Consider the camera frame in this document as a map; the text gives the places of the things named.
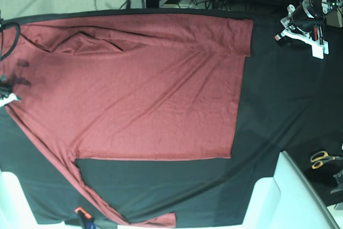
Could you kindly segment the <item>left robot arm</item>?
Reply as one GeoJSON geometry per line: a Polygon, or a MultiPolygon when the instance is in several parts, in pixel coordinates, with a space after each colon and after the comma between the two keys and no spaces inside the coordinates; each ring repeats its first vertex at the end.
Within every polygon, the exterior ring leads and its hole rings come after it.
{"type": "Polygon", "coordinates": [[[287,15],[280,20],[283,30],[276,34],[275,41],[301,41],[311,47],[313,57],[323,59],[329,54],[329,43],[323,36],[326,18],[341,9],[342,0],[299,0],[298,6],[290,4],[287,15]]]}

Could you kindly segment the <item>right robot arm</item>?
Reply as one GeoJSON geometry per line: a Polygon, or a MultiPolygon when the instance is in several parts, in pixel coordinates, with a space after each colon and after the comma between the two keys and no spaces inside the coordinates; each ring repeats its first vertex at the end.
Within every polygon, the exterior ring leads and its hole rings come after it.
{"type": "Polygon", "coordinates": [[[14,92],[14,62],[9,60],[19,37],[20,25],[1,17],[1,108],[12,102],[21,102],[21,98],[14,92]]]}

